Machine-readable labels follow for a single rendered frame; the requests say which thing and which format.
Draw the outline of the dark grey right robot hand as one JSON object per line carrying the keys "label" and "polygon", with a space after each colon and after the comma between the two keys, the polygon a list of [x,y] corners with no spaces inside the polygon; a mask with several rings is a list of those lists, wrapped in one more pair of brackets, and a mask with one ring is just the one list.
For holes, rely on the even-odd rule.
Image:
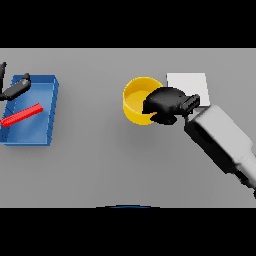
{"label": "dark grey right robot hand", "polygon": [[174,87],[161,87],[151,92],[143,101],[143,114],[153,114],[151,121],[163,125],[173,125],[177,115],[186,118],[200,105],[200,96],[187,96]]}

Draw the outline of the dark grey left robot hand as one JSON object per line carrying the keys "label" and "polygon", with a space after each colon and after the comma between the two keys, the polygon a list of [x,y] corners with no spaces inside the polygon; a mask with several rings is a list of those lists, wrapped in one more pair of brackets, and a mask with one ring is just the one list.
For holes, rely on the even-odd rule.
{"label": "dark grey left robot hand", "polygon": [[31,88],[30,74],[25,73],[23,78],[6,90],[3,90],[3,80],[7,63],[0,63],[0,101],[12,101]]}

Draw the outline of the yellow bowl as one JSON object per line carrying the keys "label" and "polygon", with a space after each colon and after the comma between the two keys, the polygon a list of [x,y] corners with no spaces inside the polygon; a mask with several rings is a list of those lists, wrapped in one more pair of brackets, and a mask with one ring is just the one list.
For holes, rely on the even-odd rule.
{"label": "yellow bowl", "polygon": [[125,117],[133,124],[148,126],[152,124],[150,118],[154,115],[143,114],[143,101],[162,84],[152,77],[136,77],[130,80],[122,93],[122,109]]}

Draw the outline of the red beaker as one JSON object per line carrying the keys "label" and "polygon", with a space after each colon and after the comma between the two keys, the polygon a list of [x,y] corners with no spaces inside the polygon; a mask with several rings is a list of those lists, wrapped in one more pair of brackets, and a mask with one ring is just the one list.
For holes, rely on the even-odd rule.
{"label": "red beaker", "polygon": [[12,114],[8,117],[5,117],[0,120],[0,125],[2,127],[10,127],[17,122],[21,122],[24,119],[30,118],[33,115],[41,113],[43,111],[43,107],[40,103],[37,103],[33,106],[30,106],[24,110],[21,110],[15,114]]}

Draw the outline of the pale square measuring scale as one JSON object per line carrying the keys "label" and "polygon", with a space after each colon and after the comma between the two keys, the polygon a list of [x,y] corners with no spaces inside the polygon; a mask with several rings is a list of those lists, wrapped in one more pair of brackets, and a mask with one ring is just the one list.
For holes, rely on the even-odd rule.
{"label": "pale square measuring scale", "polygon": [[168,73],[167,86],[183,91],[187,96],[198,94],[200,106],[210,105],[206,75],[204,73]]}

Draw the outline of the blue tray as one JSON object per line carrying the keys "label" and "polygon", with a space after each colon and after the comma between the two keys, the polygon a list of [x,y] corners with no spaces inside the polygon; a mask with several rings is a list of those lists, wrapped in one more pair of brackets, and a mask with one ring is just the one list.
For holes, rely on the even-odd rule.
{"label": "blue tray", "polygon": [[31,75],[30,89],[7,101],[0,118],[0,144],[49,146],[59,83],[55,75]]}

